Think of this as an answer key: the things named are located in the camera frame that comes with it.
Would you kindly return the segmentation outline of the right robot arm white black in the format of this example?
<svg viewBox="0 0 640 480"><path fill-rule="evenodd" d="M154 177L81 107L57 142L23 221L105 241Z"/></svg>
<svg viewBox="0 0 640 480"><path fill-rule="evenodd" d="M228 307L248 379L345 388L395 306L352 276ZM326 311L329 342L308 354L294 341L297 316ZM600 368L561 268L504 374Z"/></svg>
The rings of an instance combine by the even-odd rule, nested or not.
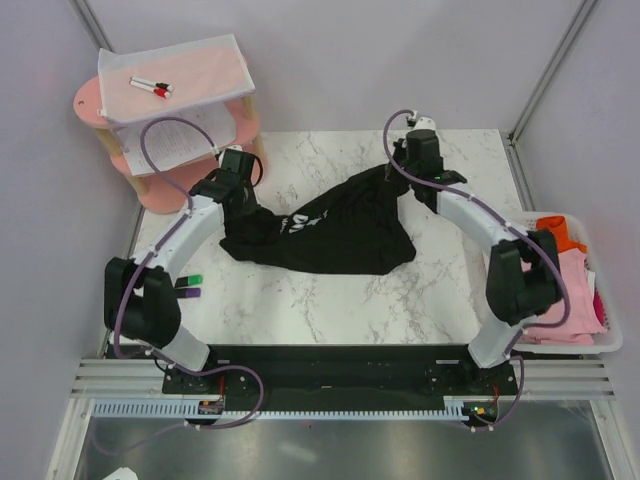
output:
<svg viewBox="0 0 640 480"><path fill-rule="evenodd" d="M392 177L403 180L419 202L456 225L488 257L484 291L489 312L468 344L472 360L457 371L465 391L481 393L494 381L492 368L510 358L523 331L539 326L553 305L562 302L564 312L549 326L566 322L571 303L556 241L550 233L510 222L478 197L466 178L444 168L434 143L398 140L385 153Z"/></svg>

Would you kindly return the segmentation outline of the purple cap marker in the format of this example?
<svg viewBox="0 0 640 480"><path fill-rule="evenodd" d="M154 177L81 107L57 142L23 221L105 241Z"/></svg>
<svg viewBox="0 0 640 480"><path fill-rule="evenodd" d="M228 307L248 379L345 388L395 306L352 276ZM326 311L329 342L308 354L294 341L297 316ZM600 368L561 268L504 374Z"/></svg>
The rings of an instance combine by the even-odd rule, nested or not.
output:
<svg viewBox="0 0 640 480"><path fill-rule="evenodd" d="M199 298L201 296L201 289L199 287L177 288L174 290L174 293L178 299Z"/></svg>

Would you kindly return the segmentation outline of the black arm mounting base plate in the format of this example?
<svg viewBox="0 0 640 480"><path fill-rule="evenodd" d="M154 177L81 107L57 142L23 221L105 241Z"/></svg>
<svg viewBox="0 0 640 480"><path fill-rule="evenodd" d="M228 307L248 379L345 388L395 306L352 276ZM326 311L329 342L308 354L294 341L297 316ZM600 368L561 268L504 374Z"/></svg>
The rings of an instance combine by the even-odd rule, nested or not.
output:
<svg viewBox="0 0 640 480"><path fill-rule="evenodd" d="M165 394L223 394L225 403L364 410L442 407L447 396L506 397L517 392L511 365L481 369L466 346L215 346L206 377L167 372Z"/></svg>

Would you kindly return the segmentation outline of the pink three-tier wooden shelf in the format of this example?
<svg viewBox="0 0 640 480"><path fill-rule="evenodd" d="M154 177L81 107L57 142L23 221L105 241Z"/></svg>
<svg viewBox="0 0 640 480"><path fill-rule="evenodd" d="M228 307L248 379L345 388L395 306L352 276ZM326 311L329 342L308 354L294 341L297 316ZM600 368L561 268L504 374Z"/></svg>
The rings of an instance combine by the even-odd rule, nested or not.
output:
<svg viewBox="0 0 640 480"><path fill-rule="evenodd" d="M93 129L112 165L129 182L145 209L156 214L178 211L184 197L143 158L139 136L144 124L126 127L110 124L101 115L101 109L100 82L94 77L77 91L75 114ZM265 157L260 118L251 93L188 109L178 116L203 128L220 148L239 145L260 158ZM217 166L209 142L198 131L179 122L163 122L152 127L145 141L156 168L185 189Z"/></svg>

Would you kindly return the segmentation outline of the white plastic laundry basket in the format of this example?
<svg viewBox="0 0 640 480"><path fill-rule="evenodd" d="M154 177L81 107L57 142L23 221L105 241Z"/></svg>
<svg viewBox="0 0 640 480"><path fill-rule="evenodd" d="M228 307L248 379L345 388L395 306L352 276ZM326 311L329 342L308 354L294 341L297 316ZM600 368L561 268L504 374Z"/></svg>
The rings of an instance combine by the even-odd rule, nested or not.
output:
<svg viewBox="0 0 640 480"><path fill-rule="evenodd" d="M509 212L507 219L529 230L557 219L560 236L574 244L560 254L561 272L569 278L571 313L558 328L526 330L513 349L542 355L592 355L610 353L622 345L622 334L604 305L596 279L596 261L584 226L573 216L550 212Z"/></svg>

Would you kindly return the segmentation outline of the green cap marker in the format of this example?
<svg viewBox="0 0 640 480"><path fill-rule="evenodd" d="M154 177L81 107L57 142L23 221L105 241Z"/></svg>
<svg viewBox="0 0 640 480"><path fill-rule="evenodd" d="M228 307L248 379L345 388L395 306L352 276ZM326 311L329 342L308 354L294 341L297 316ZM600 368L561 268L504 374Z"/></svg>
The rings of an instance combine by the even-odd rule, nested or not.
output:
<svg viewBox="0 0 640 480"><path fill-rule="evenodd" d="M179 277L174 284L176 289L191 288L203 283L201 274L193 274L189 276Z"/></svg>

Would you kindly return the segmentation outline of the aluminium rail frame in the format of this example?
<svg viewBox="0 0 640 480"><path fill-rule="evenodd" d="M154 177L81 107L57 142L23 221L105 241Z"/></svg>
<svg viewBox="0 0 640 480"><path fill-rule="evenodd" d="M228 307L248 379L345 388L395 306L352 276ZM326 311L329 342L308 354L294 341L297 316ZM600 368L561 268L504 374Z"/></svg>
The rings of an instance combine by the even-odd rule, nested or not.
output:
<svg viewBox="0 0 640 480"><path fill-rule="evenodd" d="M523 398L613 400L615 393L600 359L526 359ZM159 398L162 373L151 360L88 359L80 362L71 395L77 398Z"/></svg>

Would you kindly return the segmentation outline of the pink t-shirt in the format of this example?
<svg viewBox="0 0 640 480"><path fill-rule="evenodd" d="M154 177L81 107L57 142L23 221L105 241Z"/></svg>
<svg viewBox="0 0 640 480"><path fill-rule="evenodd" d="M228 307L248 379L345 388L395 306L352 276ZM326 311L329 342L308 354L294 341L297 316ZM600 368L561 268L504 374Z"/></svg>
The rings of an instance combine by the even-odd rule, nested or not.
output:
<svg viewBox="0 0 640 480"><path fill-rule="evenodd" d="M585 272L586 255L579 249L559 254L560 272L570 300L570 315L557 328L529 327L520 340L527 344L592 345L593 336L606 332L593 307L593 295Z"/></svg>

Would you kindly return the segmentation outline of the black printed t-shirt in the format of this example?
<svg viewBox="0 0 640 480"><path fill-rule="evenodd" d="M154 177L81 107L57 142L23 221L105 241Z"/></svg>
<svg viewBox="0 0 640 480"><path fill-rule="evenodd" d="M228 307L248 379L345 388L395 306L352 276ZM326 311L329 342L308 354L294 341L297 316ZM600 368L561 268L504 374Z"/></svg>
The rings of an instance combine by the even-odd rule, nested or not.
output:
<svg viewBox="0 0 640 480"><path fill-rule="evenodd" d="M289 215L260 207L225 222L234 260L329 275L386 275L415 259L399 219L408 185L379 165L351 176Z"/></svg>

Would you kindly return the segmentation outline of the magenta garment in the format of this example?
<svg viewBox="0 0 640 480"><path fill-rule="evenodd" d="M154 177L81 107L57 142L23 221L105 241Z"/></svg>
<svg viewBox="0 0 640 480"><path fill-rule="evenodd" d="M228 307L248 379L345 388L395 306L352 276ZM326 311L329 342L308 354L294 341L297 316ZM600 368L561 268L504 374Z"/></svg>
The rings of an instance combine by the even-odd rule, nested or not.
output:
<svg viewBox="0 0 640 480"><path fill-rule="evenodd" d="M600 296L598 291L596 291L594 293L593 308L594 308L594 312L595 312L596 318L598 319L600 324L606 330L608 330L609 327L608 327L608 320L607 320L607 314L606 314L606 310L605 310L605 305L604 305L602 297Z"/></svg>

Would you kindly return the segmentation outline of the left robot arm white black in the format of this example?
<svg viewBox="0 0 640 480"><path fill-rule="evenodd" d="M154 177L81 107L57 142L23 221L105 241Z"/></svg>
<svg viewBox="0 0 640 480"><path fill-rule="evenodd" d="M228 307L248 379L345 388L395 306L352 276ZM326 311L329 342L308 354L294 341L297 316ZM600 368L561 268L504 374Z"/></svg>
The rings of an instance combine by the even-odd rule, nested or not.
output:
<svg viewBox="0 0 640 480"><path fill-rule="evenodd" d="M115 257L105 267L104 321L113 349L127 356L123 338L140 344L140 352L156 354L185 371L185 382L208 393L219 382L218 367L208 362L210 349L182 325L175 293L179 274L197 250L227 220L257 207L252 182L225 180L220 170L200 180L167 229L129 259Z"/></svg>

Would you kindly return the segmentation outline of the black cap whiteboard marker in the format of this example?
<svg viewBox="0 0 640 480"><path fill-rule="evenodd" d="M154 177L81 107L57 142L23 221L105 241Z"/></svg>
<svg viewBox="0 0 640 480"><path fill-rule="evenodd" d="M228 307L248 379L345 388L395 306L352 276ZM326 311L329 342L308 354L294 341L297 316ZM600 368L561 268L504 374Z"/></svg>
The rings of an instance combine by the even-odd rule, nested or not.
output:
<svg viewBox="0 0 640 480"><path fill-rule="evenodd" d="M171 84L166 83L166 82L156 82L156 81L147 80L147 79L143 79L143 78L135 77L135 76L132 76L130 78L130 81L134 82L134 83L137 83L137 84L140 84L140 85L145 85L147 87L152 88L153 90L155 90L155 89L163 89L163 90L165 90L165 91L167 91L169 93L172 93L173 90L174 90L174 87Z"/></svg>

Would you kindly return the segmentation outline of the white mesh zipper pouch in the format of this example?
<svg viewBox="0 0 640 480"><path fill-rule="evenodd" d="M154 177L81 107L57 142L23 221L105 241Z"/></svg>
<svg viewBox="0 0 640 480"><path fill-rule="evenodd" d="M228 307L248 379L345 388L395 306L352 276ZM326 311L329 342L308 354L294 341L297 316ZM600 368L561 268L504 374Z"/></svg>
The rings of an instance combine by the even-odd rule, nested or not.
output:
<svg viewBox="0 0 640 480"><path fill-rule="evenodd" d="M170 97L131 86L134 77L171 85ZM101 115L123 126L255 92L232 34L130 54L102 49L98 79Z"/></svg>

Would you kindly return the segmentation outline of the orange t-shirt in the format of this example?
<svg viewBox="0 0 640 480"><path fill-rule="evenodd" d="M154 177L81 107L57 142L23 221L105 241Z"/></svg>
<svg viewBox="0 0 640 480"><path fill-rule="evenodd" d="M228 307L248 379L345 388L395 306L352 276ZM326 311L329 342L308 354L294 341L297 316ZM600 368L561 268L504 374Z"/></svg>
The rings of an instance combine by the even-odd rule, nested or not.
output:
<svg viewBox="0 0 640 480"><path fill-rule="evenodd" d="M549 230L553 234L559 253L570 250L579 250L583 254L587 254L588 252L586 245L571 238L565 216L553 215L540 217L536 221L536 229Z"/></svg>

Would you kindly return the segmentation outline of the printed paper sheets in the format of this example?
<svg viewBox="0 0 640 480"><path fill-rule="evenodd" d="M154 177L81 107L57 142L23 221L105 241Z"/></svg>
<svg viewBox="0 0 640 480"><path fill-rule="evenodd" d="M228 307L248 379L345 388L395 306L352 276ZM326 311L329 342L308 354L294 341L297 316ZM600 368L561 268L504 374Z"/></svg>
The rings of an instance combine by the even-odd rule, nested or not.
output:
<svg viewBox="0 0 640 480"><path fill-rule="evenodd" d="M233 143L236 137L236 122L224 104L189 109L176 116L201 127L218 148ZM139 122L116 133L125 161L134 176L154 172L144 159L140 146L140 135L145 125L146 122ZM152 126L145 141L152 163L161 171L205 158L213 152L210 143L201 133L175 121Z"/></svg>

